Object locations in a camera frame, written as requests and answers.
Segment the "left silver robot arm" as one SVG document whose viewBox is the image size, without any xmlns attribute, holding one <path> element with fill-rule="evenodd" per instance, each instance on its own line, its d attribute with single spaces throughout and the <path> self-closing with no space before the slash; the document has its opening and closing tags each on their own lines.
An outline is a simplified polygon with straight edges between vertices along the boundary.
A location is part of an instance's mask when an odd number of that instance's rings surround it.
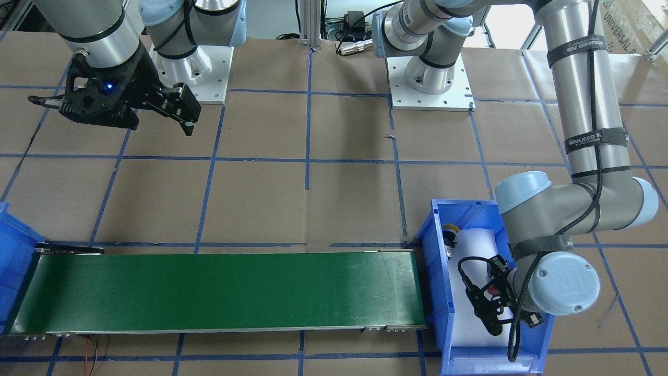
<svg viewBox="0 0 668 376">
<path fill-rule="evenodd" d="M 443 95 L 472 16 L 493 1 L 404 1 L 373 17 L 377 57 L 410 57 L 403 79 L 415 92 Z M 563 127 L 572 182 L 554 186 L 541 171 L 501 181 L 495 190 L 499 214 L 516 267 L 486 260 L 491 284 L 477 287 L 458 264 L 475 315 L 491 335 L 509 329 L 519 339 L 520 322 L 535 326 L 541 313 L 570 315 L 591 307 L 599 278 L 571 252 L 571 236 L 626 229 L 653 219 L 658 194 L 635 178 L 628 133 L 621 121 L 607 41 L 600 34 L 597 1 L 526 1 L 548 43 L 546 59 Z"/>
</svg>

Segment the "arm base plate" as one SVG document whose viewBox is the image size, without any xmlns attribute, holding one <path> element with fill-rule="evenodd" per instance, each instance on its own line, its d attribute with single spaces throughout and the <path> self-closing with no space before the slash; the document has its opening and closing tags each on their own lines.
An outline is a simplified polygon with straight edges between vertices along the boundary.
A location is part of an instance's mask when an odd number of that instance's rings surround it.
<svg viewBox="0 0 668 376">
<path fill-rule="evenodd" d="M 451 67 L 427 66 L 419 57 L 386 58 L 396 109 L 468 111 L 475 109 L 461 54 Z"/>
<path fill-rule="evenodd" d="M 186 83 L 200 104 L 224 104 L 235 48 L 198 46 L 192 55 L 179 60 L 149 52 L 161 82 L 169 87 Z"/>
</svg>

